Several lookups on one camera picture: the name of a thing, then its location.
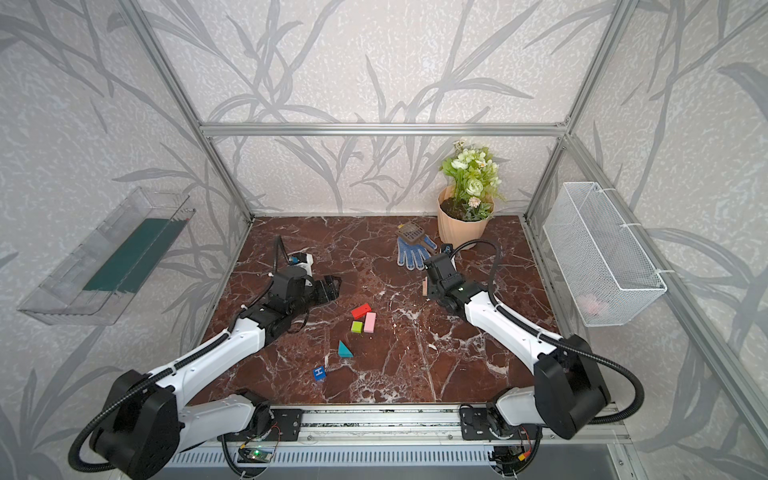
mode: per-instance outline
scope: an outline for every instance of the gray floor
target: gray floor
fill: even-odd
[[[605,445],[543,445],[520,479],[618,480]],[[228,468],[166,468],[153,480],[235,480]],[[268,468],[259,480],[496,480],[490,467]]]

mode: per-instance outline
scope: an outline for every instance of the blue glove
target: blue glove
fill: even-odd
[[[435,242],[424,236],[424,242],[437,250]],[[429,252],[423,245],[408,245],[402,238],[397,237],[397,264],[405,265],[408,270],[424,270],[424,260],[429,258]]]

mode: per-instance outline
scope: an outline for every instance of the transparent container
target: transparent container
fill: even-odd
[[[595,182],[563,183],[544,232],[586,326],[624,325],[667,291],[632,228]]]
[[[18,309],[49,325],[112,325],[195,210],[189,195],[136,188]]]

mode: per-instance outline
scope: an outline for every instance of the teal triangular block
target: teal triangular block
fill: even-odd
[[[339,340],[339,356],[343,359],[351,358],[352,352],[349,351],[348,348],[346,348],[346,345],[344,345],[344,342]]]

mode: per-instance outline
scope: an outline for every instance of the mesh basket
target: mesh basket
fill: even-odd
[[[544,232],[586,326],[624,325],[667,291],[595,182],[563,183]]]

